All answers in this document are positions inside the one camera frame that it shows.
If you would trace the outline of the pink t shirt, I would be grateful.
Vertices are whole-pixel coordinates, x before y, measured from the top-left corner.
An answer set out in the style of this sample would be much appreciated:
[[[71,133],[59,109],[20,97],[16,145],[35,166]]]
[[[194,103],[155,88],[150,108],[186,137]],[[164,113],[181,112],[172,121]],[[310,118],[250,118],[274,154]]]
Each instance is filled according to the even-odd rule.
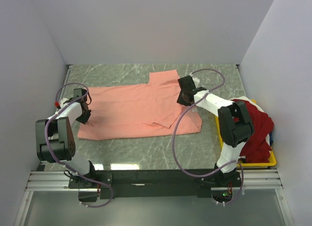
[[[149,82],[91,87],[91,116],[81,124],[78,138],[111,140],[198,133],[202,119],[196,109],[177,103],[180,93],[176,70],[153,72]]]

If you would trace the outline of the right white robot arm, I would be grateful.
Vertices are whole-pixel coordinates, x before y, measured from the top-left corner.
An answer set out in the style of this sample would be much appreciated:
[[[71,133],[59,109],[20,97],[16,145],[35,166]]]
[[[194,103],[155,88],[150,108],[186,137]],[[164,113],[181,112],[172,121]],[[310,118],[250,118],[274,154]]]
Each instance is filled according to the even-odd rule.
[[[243,101],[233,102],[212,94],[204,87],[196,87],[195,79],[186,76],[177,80],[180,94],[177,103],[188,108],[181,114],[173,132],[172,152],[174,160],[180,170],[194,178],[208,178],[214,176],[218,186],[226,186],[237,172],[238,159],[243,146],[254,134],[254,125],[247,106]],[[198,106],[214,114],[218,118],[219,132],[223,141],[220,157],[215,169],[207,174],[196,175],[182,168],[176,158],[175,136],[178,125],[183,116],[193,107]]]

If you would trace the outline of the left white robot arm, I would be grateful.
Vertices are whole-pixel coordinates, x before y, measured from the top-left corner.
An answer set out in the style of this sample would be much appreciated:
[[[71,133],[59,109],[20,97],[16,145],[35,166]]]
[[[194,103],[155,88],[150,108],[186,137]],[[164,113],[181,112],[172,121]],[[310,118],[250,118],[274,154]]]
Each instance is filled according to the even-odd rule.
[[[69,99],[55,100],[55,114],[35,123],[36,150],[40,161],[63,165],[63,174],[76,187],[91,188],[98,181],[94,165],[76,152],[73,122],[86,124],[92,99],[88,89],[75,88]]]

